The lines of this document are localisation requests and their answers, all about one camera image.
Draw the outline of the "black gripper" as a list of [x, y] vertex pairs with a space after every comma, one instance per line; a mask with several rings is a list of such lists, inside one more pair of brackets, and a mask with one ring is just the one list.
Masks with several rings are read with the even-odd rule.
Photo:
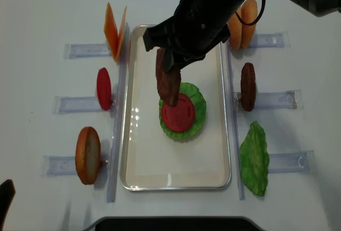
[[173, 16], [145, 30], [145, 50], [167, 48], [162, 58], [165, 73], [201, 61], [214, 46], [227, 40], [227, 21], [243, 1], [180, 0]]

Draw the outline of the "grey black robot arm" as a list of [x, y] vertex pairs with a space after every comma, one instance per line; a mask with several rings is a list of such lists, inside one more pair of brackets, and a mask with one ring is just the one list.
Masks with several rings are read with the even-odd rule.
[[[340, 0], [291, 0], [317, 17], [340, 9]], [[180, 0], [174, 15], [148, 28], [144, 35], [147, 51], [154, 47], [167, 49], [164, 70], [182, 69], [203, 60], [230, 32], [227, 21], [244, 0]]]

